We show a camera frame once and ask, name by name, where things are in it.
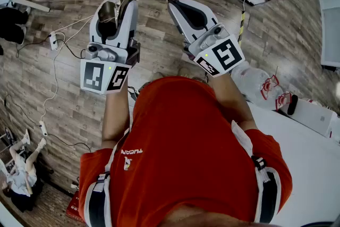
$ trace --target black strap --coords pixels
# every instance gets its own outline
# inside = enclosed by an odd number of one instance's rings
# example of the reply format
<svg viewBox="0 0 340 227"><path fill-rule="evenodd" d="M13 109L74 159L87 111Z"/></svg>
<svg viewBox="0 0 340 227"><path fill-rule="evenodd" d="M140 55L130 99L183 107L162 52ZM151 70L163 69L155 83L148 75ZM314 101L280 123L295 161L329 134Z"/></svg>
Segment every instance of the black strap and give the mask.
<svg viewBox="0 0 340 227"><path fill-rule="evenodd" d="M261 204L261 223L269 223L273 217L277 198L277 184L274 174L267 172L270 181L263 183L262 204Z"/></svg>
<svg viewBox="0 0 340 227"><path fill-rule="evenodd" d="M92 227L105 227L105 192L92 191L89 203L89 216Z"/></svg>

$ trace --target table leg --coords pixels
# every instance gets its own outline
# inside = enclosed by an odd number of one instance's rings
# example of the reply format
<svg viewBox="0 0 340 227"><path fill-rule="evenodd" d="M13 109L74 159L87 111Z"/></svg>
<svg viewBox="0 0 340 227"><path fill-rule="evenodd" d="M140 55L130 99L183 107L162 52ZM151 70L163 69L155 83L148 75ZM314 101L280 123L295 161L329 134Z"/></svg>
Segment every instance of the table leg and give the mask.
<svg viewBox="0 0 340 227"><path fill-rule="evenodd" d="M27 1L27 0L12 0L12 2L21 4L21 5L24 5L24 6L27 6L27 7L31 7L33 9L41 10L43 12L49 12L48 7L39 5L39 4L34 3L34 2L30 2L30 1Z"/></svg>

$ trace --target wooden floor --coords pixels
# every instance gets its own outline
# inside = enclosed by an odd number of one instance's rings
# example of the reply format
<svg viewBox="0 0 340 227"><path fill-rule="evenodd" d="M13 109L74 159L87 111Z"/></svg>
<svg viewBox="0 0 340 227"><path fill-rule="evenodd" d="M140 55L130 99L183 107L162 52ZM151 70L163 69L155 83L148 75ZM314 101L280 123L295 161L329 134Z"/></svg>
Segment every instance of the wooden floor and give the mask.
<svg viewBox="0 0 340 227"><path fill-rule="evenodd" d="M33 10L26 43L44 40L60 27L93 15L103 0L33 0L51 8L49 13ZM208 5L229 33L236 36L240 29L242 2L240 0L196 0ZM255 67L277 76L284 90L299 97L320 101L338 113L340 104L335 96L336 73L323 71L320 66L321 18L318 0L272 0L266 4L245 6L246 20L242 49L246 59ZM71 37L83 22L63 30ZM176 75L182 66L193 75L202 71L181 61L183 38L178 33L167 11L167 0L139 1L137 40L141 42L141 61L129 77L129 85L139 88L153 72ZM69 41L79 56L89 42L89 25ZM38 123L43 102L56 90L53 70L55 52L49 42L30 45L16 58L14 43L3 39L0 44L5 55L0 57L0 97L11 94L17 104ZM46 103L44 116L49 133L59 136L68 144L85 142L96 150L100 146L105 96L80 90L80 62L64 48L56 62L59 89L56 97ZM10 121L3 103L0 105L0 129L9 126L21 137L25 128L31 131L34 149L41 138L40 128L30 122L10 101ZM47 148L42 151L46 164L54 169L52 180L71 191L70 183L79 175L80 156L86 147L69 147L48 137Z"/></svg>
<svg viewBox="0 0 340 227"><path fill-rule="evenodd" d="M71 197L45 183L32 211L21 213L11 199L0 192L0 201L23 227L85 227L85 223L66 215Z"/></svg>

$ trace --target red t-shirt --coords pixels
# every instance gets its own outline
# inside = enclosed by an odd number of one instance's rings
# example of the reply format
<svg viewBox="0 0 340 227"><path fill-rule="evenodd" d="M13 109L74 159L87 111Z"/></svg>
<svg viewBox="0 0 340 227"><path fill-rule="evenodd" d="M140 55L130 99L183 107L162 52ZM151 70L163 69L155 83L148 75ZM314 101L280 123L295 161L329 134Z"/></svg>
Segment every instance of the red t-shirt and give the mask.
<svg viewBox="0 0 340 227"><path fill-rule="evenodd" d="M254 163L204 83L168 77L147 85L133 111L133 126L111 166L113 226L157 226L187 204L253 221L258 199ZM253 153L275 168L282 183L280 208L292 178L279 144L258 130L246 134ZM81 157L80 215L89 185L104 172L112 149Z"/></svg>

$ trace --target harness strap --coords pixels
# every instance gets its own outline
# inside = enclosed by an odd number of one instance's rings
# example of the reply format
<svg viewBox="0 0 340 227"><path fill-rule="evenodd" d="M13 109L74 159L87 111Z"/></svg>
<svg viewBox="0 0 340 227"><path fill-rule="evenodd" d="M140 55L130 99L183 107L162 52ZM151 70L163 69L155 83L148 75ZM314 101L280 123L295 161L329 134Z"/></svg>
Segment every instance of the harness strap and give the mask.
<svg viewBox="0 0 340 227"><path fill-rule="evenodd" d="M118 143L114 146L110 159L105 165L105 172L100 174L97 181L91 184L86 193L84 217L89 227L112 227L110 203L110 169L117 151Z"/></svg>
<svg viewBox="0 0 340 227"><path fill-rule="evenodd" d="M255 174L259 196L256 206L254 222L269 223L278 213L281 200L281 181L277 171L267 167L262 157L253 155L253 144L249 136L232 121L232 132L236 139L252 159L255 165Z"/></svg>

